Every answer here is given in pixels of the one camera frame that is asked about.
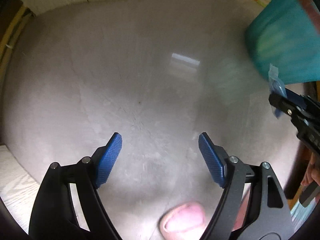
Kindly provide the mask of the person's right hand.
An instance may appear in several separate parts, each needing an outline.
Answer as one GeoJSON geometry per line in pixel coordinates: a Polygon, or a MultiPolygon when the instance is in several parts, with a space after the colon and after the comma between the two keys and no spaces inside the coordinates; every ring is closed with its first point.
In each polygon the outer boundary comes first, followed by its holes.
{"type": "Polygon", "coordinates": [[[317,185],[320,184],[319,168],[316,165],[316,161],[317,161],[317,155],[313,153],[309,160],[303,180],[301,182],[302,186],[308,186],[312,182],[316,182],[317,185]]]}

